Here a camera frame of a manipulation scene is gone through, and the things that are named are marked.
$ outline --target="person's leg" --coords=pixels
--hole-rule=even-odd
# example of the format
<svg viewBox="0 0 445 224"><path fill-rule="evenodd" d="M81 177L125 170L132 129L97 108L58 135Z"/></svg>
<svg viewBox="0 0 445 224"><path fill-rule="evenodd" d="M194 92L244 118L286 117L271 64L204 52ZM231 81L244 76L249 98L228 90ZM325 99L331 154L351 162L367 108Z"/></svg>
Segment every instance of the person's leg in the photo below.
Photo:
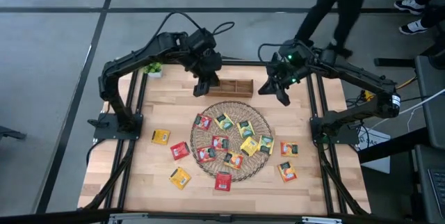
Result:
<svg viewBox="0 0 445 224"><path fill-rule="evenodd" d="M317 0L316 5L307 13L305 20L295 35L295 39L303 41L306 45L312 45L313 42L309 39L321 20L329 13L335 1L337 0Z"/></svg>
<svg viewBox="0 0 445 224"><path fill-rule="evenodd" d="M398 30L405 35L413 35L416 33L425 33L430 27L445 19L445 6L426 13L422 19L411 22L398 28Z"/></svg>
<svg viewBox="0 0 445 224"><path fill-rule="evenodd" d="M351 29L360 16L363 0L338 0L337 4L339 7L339 23L329 47L333 47L338 54L349 57L352 52L345 49L344 46Z"/></svg>
<svg viewBox="0 0 445 224"><path fill-rule="evenodd" d="M403 0L394 2L394 7L401 11L409 11L413 15L420 15L425 10L425 5L431 0Z"/></svg>

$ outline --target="black pants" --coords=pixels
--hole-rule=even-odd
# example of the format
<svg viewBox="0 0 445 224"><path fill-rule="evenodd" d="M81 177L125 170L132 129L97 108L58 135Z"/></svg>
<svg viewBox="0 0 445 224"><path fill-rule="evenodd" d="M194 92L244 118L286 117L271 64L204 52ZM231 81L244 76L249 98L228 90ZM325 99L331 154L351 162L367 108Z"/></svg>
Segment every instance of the black pants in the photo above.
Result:
<svg viewBox="0 0 445 224"><path fill-rule="evenodd" d="M308 41L335 2L339 8L339 23L334 32L334 39L337 41L337 46L343 48L350 30L360 16L363 0L317 0L317 4L311 8L295 37L303 42Z"/></svg>
<svg viewBox="0 0 445 224"><path fill-rule="evenodd" d="M431 0L416 0L416 2L420 5L426 5ZM426 13L421 20L421 24L423 27L430 28L437 23L443 21L445 19L445 6L441 6L438 9Z"/></svg>

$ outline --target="round wicker tray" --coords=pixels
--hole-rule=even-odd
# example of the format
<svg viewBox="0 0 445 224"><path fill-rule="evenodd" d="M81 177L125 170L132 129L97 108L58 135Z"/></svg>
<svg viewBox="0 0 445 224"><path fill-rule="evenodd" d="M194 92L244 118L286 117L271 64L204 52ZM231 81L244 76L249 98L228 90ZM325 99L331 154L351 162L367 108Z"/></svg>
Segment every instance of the round wicker tray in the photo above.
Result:
<svg viewBox="0 0 445 224"><path fill-rule="evenodd" d="M255 152L252 157L249 157L242 153L241 144L244 140L241 138L236 123L249 120L255 132L253 139L256 141L259 140L260 135L272 136L272 132L264 117L256 109L242 102L220 102L210 106L202 114L216 118L223 113L226 113L235 125L228 130L222 130L213 121L207 131L193 128L190 137L191 151L198 165L210 176L215 177L218 171L229 172L232 174L233 182L240 182L262 169L268 160L268 155L263 152ZM196 149L211 145L212 136L229 137L229 150L244 156L241 169L237 170L224 165L223 160L226 155L224 151L216 151L215 161L206 163L198 161Z"/></svg>

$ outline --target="green plant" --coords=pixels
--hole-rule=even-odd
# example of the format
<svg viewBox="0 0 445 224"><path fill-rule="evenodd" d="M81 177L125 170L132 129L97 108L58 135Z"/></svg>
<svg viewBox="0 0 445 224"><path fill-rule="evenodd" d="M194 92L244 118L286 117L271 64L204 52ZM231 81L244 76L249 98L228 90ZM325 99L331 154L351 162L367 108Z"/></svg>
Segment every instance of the green plant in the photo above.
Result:
<svg viewBox="0 0 445 224"><path fill-rule="evenodd" d="M161 71L161 63L151 63L148 66L144 67L144 73L155 73Z"/></svg>

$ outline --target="wooden table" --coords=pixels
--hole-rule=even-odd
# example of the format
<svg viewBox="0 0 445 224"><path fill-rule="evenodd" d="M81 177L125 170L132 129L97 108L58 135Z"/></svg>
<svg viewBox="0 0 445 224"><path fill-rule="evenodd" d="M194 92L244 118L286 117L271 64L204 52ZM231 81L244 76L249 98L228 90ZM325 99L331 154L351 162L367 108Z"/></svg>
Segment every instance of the wooden table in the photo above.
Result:
<svg viewBox="0 0 445 224"><path fill-rule="evenodd" d="M221 79L254 79L258 90L266 81L264 67L223 66ZM120 80L120 91L125 98L130 76ZM313 79L315 91L318 89ZM316 148L309 130L311 108L306 79L288 90L291 105L284 107L274 95L254 93L253 98L194 97L197 80L180 65L164 65L162 79L150 79L146 86L142 109L143 132L131 165L131 175L124 209L127 211L164 211L189 213L231 214L295 214L326 215L321 170ZM344 110L345 98L340 80L325 79L329 109ZM138 95L139 85L134 93ZM255 107L267 120L275 137L275 148L267 164L256 175L242 182L232 183L230 192L214 190L215 179L196 164L192 155L174 161L170 146L181 141L190 142L190 132L197 113L225 100L238 100ZM321 106L318 100L318 112ZM151 143L155 129L169 129L168 145ZM280 141L299 142L299 157L281 157ZM85 206L99 192L108 179L117 141L103 142L92 151L90 164L79 198ZM369 211L359 159L347 145L337 145L341 178L353 197ZM277 165L291 161L298 178L284 183ZM183 191L169 182L171 173L181 166L192 176ZM334 208L339 211L337 193L331 182ZM116 206L120 182L116 184L112 206Z"/></svg>

